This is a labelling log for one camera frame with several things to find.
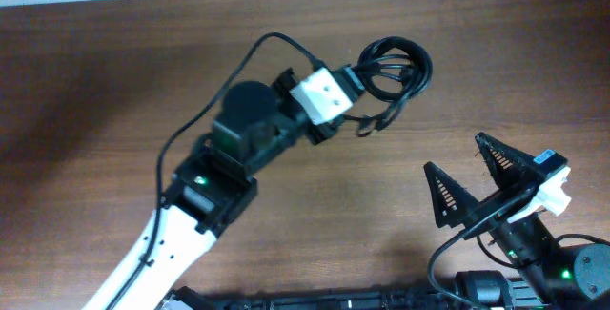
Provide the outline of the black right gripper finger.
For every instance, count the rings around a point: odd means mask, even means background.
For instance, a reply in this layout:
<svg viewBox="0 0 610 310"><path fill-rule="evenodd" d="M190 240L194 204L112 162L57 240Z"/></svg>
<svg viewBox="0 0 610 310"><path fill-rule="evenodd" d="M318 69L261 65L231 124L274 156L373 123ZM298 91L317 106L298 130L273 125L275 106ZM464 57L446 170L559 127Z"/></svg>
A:
<svg viewBox="0 0 610 310"><path fill-rule="evenodd" d="M490 175L500 189L521 182L541 183L543 177L534 157L480 132L475 141Z"/></svg>
<svg viewBox="0 0 610 310"><path fill-rule="evenodd" d="M435 163L427 162L423 170L431 192L437 228L472 225L478 217L475 210L479 201Z"/></svg>

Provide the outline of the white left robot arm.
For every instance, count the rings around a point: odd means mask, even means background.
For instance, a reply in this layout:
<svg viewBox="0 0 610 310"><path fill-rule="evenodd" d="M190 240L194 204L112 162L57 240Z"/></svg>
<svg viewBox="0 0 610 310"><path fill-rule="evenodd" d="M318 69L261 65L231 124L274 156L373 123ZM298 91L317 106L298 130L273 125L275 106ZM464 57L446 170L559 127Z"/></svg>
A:
<svg viewBox="0 0 610 310"><path fill-rule="evenodd" d="M154 309L257 194L254 174L307 135L328 139L362 96L352 72L322 68L297 81L230 87L212 130L194 144L130 252L87 302L89 309Z"/></svg>

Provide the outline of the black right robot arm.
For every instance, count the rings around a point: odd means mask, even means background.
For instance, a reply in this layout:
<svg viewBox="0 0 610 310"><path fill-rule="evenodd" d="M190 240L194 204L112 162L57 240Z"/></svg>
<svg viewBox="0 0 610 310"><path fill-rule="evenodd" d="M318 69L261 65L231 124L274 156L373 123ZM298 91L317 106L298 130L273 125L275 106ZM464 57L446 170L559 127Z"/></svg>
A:
<svg viewBox="0 0 610 310"><path fill-rule="evenodd" d="M520 308L513 282L498 271L459 272L453 288L435 276L443 253L460 240L487 234L505 256L500 265L518 272L539 307L608 308L608 241L574 234L578 244L563 247L567 236L553 236L539 217L543 211L559 216L571 201L562 189L571 172L567 158L552 149L529 155L484 132L475 141L498 187L485 199L476 199L435 163L423 167L437 227L462 228L431 255L431 285L460 308Z"/></svg>

